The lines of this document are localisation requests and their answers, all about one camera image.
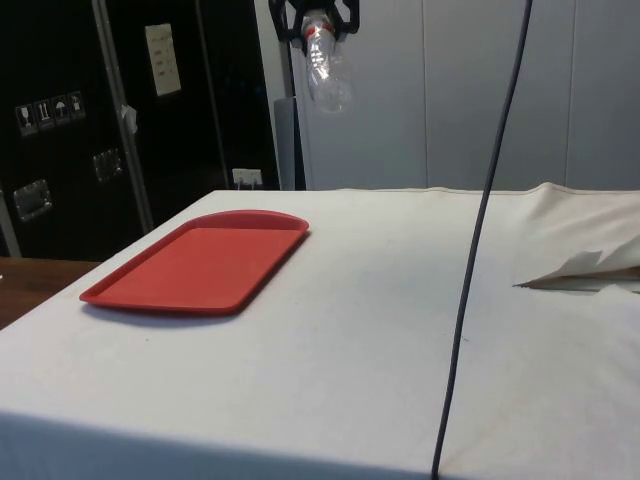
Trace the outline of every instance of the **plastic bottle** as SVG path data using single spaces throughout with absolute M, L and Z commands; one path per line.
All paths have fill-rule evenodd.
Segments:
M 347 110 L 354 100 L 346 64 L 336 52 L 333 27 L 324 12 L 310 12 L 303 26 L 307 39 L 309 92 L 325 113 Z

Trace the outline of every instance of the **wooden surface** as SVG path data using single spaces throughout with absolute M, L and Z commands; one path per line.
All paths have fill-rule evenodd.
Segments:
M 0 330 L 98 265 L 0 257 Z

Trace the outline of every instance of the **black cable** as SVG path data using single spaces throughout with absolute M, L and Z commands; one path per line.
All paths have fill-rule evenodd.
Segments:
M 484 185 L 484 190 L 482 191 L 482 200 L 480 201 L 480 209 L 478 210 L 476 226 L 473 231 L 473 239 L 471 240 L 469 259 L 467 260 L 467 270 L 464 275 L 462 293 L 460 294 L 460 304 L 458 306 L 456 329 L 453 335 L 453 348 L 451 352 L 451 366 L 449 367 L 449 380 L 447 381 L 447 391 L 444 397 L 444 406 L 442 408 L 442 417 L 440 419 L 440 429 L 438 430 L 436 449 L 433 454 L 433 464 L 431 467 L 432 480 L 438 480 L 439 478 L 440 457 L 442 455 L 444 436 L 447 432 L 447 422 L 449 421 L 449 411 L 451 410 L 453 389 L 456 384 L 458 356 L 460 354 L 460 340 L 462 338 L 462 325 L 464 324 L 464 314 L 467 310 L 467 300 L 469 299 L 469 288 L 471 287 L 471 279 L 473 277 L 473 267 L 475 266 L 476 254 L 478 253 L 478 243 L 480 242 L 480 234 L 482 233 L 482 224 L 484 223 L 484 216 L 487 212 L 487 204 L 489 203 L 489 194 L 491 193 L 491 188 L 493 187 L 493 179 L 496 174 L 498 159 L 500 158 L 500 150 L 502 149 L 502 138 L 504 137 L 504 131 L 507 126 L 507 119 L 509 118 L 509 111 L 511 110 L 511 102 L 513 101 L 513 95 L 518 83 L 520 66 L 522 65 L 522 55 L 524 53 L 524 45 L 527 41 L 527 32 L 529 31 L 529 19 L 531 17 L 532 5 L 533 0 L 526 0 L 524 17 L 522 19 L 522 27 L 520 30 L 520 40 L 518 42 L 518 49 L 516 51 L 516 60 L 513 65 L 513 72 L 511 73 L 511 81 L 509 83 L 507 98 L 505 99 L 504 106 L 502 108 L 502 116 L 500 117 L 500 123 L 498 125 L 498 134 L 496 135 L 496 140 L 493 144 L 493 155 L 491 157 L 491 163 L 489 164 L 489 172 L 487 173 L 487 180 Z

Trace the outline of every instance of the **red plastic tray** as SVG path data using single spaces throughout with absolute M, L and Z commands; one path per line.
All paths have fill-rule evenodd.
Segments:
M 191 220 L 80 295 L 103 307 L 226 315 L 243 308 L 309 224 L 262 210 Z

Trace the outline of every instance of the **cloth fold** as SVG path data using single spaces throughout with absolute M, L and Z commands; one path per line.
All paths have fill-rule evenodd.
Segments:
M 514 259 L 514 285 L 598 291 L 618 284 L 640 292 L 640 192 L 545 184 L 535 195 Z

